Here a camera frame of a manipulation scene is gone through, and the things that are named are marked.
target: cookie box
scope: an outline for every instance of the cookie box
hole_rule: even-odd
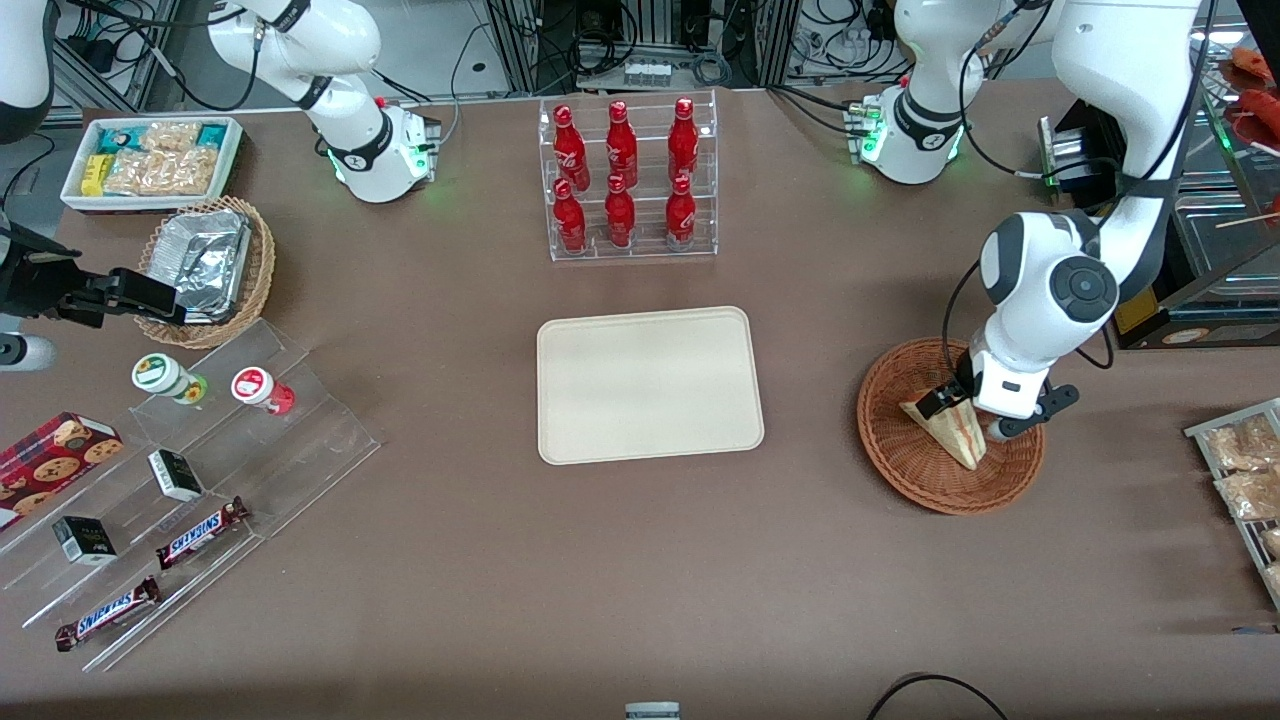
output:
[[[122,447],[120,436],[110,427],[60,413],[0,451],[0,530],[29,515]]]

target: snickers bar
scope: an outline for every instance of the snickers bar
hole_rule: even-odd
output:
[[[70,623],[58,628],[58,634],[54,637],[58,652],[69,651],[87,641],[93,633],[151,603],[160,603],[160,587],[156,584],[155,578],[147,577],[147,579],[142,580],[141,585],[81,618],[79,623]]]
[[[218,512],[157,550],[156,557],[160,559],[160,569],[168,570],[187,556],[195,555],[197,550],[244,518],[248,518],[248,510],[244,509],[244,503],[237,495],[234,500],[218,509]]]

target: small black box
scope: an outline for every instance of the small black box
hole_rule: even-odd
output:
[[[200,500],[204,492],[187,459],[172,450],[160,448],[147,456],[151,473],[160,483],[160,492],[183,502]]]
[[[115,548],[102,523],[93,518],[64,515],[54,523],[54,534],[67,560],[81,565],[102,565],[115,559]]]

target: green led light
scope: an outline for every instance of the green led light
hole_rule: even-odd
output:
[[[347,178],[342,174],[342,165],[339,165],[338,159],[333,156],[333,151],[329,151],[329,161],[333,163],[333,174],[338,176],[338,182],[347,184]]]
[[[956,140],[955,140],[955,142],[951,143],[951,152],[947,152],[947,163],[950,163],[951,160],[955,160],[956,155],[960,154],[960,138],[961,137],[964,137],[964,127],[960,127],[960,129],[956,131]]]

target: jar lid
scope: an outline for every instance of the jar lid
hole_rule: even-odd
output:
[[[271,396],[275,378],[262,368],[244,368],[232,379],[232,395],[248,405],[257,405]]]
[[[173,387],[178,382],[179,365],[164,352],[152,352],[133,365],[133,386],[146,392]]]

